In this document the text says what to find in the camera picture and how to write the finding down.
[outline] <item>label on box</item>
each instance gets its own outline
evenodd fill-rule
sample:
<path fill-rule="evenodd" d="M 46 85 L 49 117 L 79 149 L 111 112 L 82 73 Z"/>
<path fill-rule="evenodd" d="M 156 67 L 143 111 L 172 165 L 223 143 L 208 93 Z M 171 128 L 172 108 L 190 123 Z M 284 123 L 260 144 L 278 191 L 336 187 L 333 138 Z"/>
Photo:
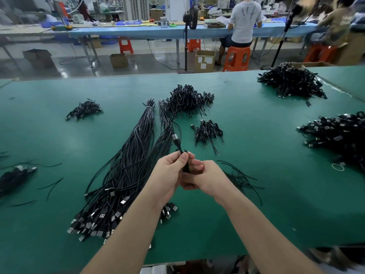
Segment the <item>label on box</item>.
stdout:
<path fill-rule="evenodd" d="M 207 64 L 212 64 L 213 63 L 213 58 L 212 57 L 204 57 L 204 62 L 206 62 Z"/>

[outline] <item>pile of cables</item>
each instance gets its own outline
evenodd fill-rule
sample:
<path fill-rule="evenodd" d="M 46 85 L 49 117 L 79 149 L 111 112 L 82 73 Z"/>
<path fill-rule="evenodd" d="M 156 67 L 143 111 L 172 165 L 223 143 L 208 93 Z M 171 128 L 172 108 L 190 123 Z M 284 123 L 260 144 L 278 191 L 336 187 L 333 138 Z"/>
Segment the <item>pile of cables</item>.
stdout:
<path fill-rule="evenodd" d="M 217 123 L 213 123 L 211 119 L 206 121 L 205 119 L 200 120 L 200 127 L 195 128 L 193 124 L 190 127 L 195 131 L 195 146 L 196 144 L 201 141 L 205 146 L 207 146 L 207 141 L 210 141 L 213 146 L 214 153 L 219 155 L 217 148 L 213 144 L 212 138 L 218 140 L 218 137 L 223 140 L 223 131 L 218 127 Z"/>
<path fill-rule="evenodd" d="M 312 95 L 317 95 L 327 99 L 326 94 L 321 89 L 322 83 L 316 77 L 317 73 L 312 73 L 308 69 L 292 67 L 291 63 L 277 66 L 274 69 L 267 69 L 263 74 L 259 74 L 259 82 L 277 88 L 276 94 L 280 98 L 288 96 L 301 96 L 306 99 Z"/>
<path fill-rule="evenodd" d="M 67 231 L 81 234 L 80 241 L 89 236 L 98 236 L 104 238 L 105 243 L 143 189 L 157 160 L 168 153 L 172 145 L 173 123 L 166 113 L 164 102 L 159 101 L 161 132 L 153 145 L 154 107 L 155 102 L 148 100 L 130 137 L 90 181 L 85 192 L 86 205 L 76 214 Z M 102 186 L 90 191 L 92 183 L 107 165 L 110 167 Z M 170 212 L 176 210 L 173 203 L 166 204 L 160 222 L 162 223 L 162 218 L 170 219 Z"/>
<path fill-rule="evenodd" d="M 264 189 L 264 187 L 253 186 L 252 184 L 250 184 L 250 182 L 248 180 L 248 178 L 253 179 L 253 180 L 257 180 L 257 179 L 245 175 L 241 170 L 239 170 L 237 167 L 231 165 L 229 162 L 222 161 L 222 160 L 218 160 L 218 161 L 221 164 L 230 166 L 232 168 L 232 170 L 233 170 L 232 173 L 228 173 L 223 170 L 224 174 L 226 174 L 227 178 L 232 182 L 232 184 L 234 184 L 236 188 L 240 189 L 244 195 L 246 195 L 244 193 L 244 187 L 253 189 L 255 191 L 255 193 L 257 194 L 258 199 L 260 200 L 260 203 L 262 206 L 262 200 L 260 198 L 260 195 L 258 195 L 258 192 L 256 191 L 256 189 Z"/>
<path fill-rule="evenodd" d="M 84 103 L 79 103 L 78 107 L 75 107 L 69 114 L 66 116 L 65 120 L 69 120 L 70 118 L 80 119 L 87 115 L 94 114 L 102 111 L 99 104 L 96 104 L 95 101 L 88 98 L 88 100 Z"/>
<path fill-rule="evenodd" d="M 314 120 L 297 129 L 308 135 L 308 139 L 304 141 L 308 147 L 325 147 L 338 153 L 339 155 L 332 161 L 334 164 L 342 166 L 345 162 L 351 162 L 359 165 L 365 172 L 365 113 L 363 111 L 356 114 L 341 114 L 338 118 L 319 116 L 319 121 Z"/>
<path fill-rule="evenodd" d="M 180 113 L 187 113 L 189 118 L 197 113 L 206 115 L 204 106 L 211 107 L 214 100 L 214 94 L 198 93 L 193 86 L 177 85 L 177 87 L 170 92 L 171 97 L 167 98 L 166 110 L 171 115 L 171 119 L 175 119 Z"/>

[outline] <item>orange plastic stool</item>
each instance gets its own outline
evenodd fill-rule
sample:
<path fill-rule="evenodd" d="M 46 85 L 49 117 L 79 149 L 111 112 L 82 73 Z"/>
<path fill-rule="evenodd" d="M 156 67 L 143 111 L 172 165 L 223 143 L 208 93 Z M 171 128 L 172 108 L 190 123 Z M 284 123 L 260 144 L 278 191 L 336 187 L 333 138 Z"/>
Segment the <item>orange plastic stool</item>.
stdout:
<path fill-rule="evenodd" d="M 250 60 L 250 47 L 238 48 L 238 47 L 229 47 L 227 52 L 227 58 L 225 65 L 223 67 L 223 71 L 246 71 L 249 68 L 249 60 Z M 233 53 L 233 60 L 228 61 L 230 54 Z M 247 55 L 246 62 L 243 62 L 244 56 Z"/>
<path fill-rule="evenodd" d="M 311 50 L 309 50 L 309 53 L 303 62 L 331 62 L 337 49 L 337 46 L 325 46 L 320 43 L 315 43 L 312 45 Z"/>
<path fill-rule="evenodd" d="M 193 52 L 195 48 L 199 48 L 199 50 L 201 50 L 200 48 L 200 39 L 199 42 L 196 39 L 189 39 L 188 43 L 187 43 L 187 48 L 189 52 Z"/>
<path fill-rule="evenodd" d="M 121 43 L 121 40 L 119 40 L 119 49 L 121 50 L 121 54 L 123 54 L 123 52 L 125 52 L 125 51 L 130 51 L 131 54 L 134 54 L 131 41 L 128 40 L 127 38 L 125 38 L 125 37 L 118 36 L 118 38 L 121 38 L 121 39 L 124 39 L 124 40 L 127 41 L 127 45 L 123 45 Z"/>

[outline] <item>concrete floor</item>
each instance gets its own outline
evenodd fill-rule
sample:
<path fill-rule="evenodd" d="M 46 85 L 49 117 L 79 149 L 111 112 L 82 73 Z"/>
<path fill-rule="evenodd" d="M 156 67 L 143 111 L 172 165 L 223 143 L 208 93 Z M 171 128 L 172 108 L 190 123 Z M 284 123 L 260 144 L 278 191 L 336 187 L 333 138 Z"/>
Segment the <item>concrete floor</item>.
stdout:
<path fill-rule="evenodd" d="M 258 57 L 263 41 L 259 41 L 254 56 Z M 68 43 L 26 43 L 8 45 L 7 48 L 15 58 L 19 68 L 0 49 L 0 78 L 20 78 L 20 80 L 43 80 L 53 78 L 76 78 L 76 77 L 102 77 L 131 74 L 159 74 L 177 73 L 179 68 L 184 68 L 184 43 L 180 41 L 180 65 L 176 60 L 176 41 L 132 41 L 134 55 L 127 54 L 129 65 L 127 68 L 112 68 L 109 55 L 119 53 L 119 45 L 103 45 L 96 49 L 100 63 L 95 64 L 91 70 L 84 51 L 81 46 Z M 205 39 L 202 42 L 202 49 L 218 50 L 219 41 Z M 270 65 L 278 44 L 267 44 L 264 55 L 259 61 L 258 58 L 250 59 L 249 70 L 259 69 L 261 65 Z M 304 55 L 299 55 L 301 43 L 285 42 L 280 51 L 276 64 L 292 61 L 303 61 Z M 52 54 L 56 68 L 36 70 L 23 58 L 22 51 L 30 49 L 46 49 Z M 194 69 L 194 53 L 188 53 L 188 69 Z M 222 66 L 216 66 L 215 71 L 222 71 Z"/>

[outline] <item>green workbench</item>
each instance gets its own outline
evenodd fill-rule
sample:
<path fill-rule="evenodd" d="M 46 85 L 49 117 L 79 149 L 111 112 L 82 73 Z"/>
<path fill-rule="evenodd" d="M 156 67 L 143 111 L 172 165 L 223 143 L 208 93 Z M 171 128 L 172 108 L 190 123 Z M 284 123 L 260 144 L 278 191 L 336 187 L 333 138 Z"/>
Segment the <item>green workbench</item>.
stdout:
<path fill-rule="evenodd" d="M 322 68 L 321 72 L 339 71 Z M 178 83 L 215 94 L 205 119 L 224 132 L 215 141 L 195 147 L 190 124 L 200 115 L 182 117 L 181 146 L 201 160 L 225 160 L 257 178 L 263 206 L 255 192 L 245 193 L 298 248 L 365 241 L 365 181 L 356 167 L 343 172 L 331 167 L 334 154 L 303 145 L 297 126 L 319 115 L 335 116 L 365 110 L 365 103 L 334 90 L 328 99 L 280 99 L 272 88 L 257 82 L 258 71 L 206 74 L 136 75 L 11 82 L 0 89 L 0 152 L 11 157 L 0 167 L 35 159 L 44 165 L 16 193 L 0 200 L 0 265 L 2 273 L 42 274 L 80 270 L 100 248 L 97 237 L 79 242 L 66 233 L 73 216 L 84 206 L 84 192 L 96 171 L 128 138 L 150 98 L 167 98 Z M 86 98 L 104 112 L 76 121 L 67 113 Z M 156 133 L 159 131 L 155 108 Z M 64 177 L 45 202 L 48 190 L 36 190 Z M 38 201 L 27 206 L 10 205 Z M 200 191 L 178 189 L 178 206 L 170 220 L 158 225 L 145 263 L 176 262 L 245 254 L 225 211 Z"/>

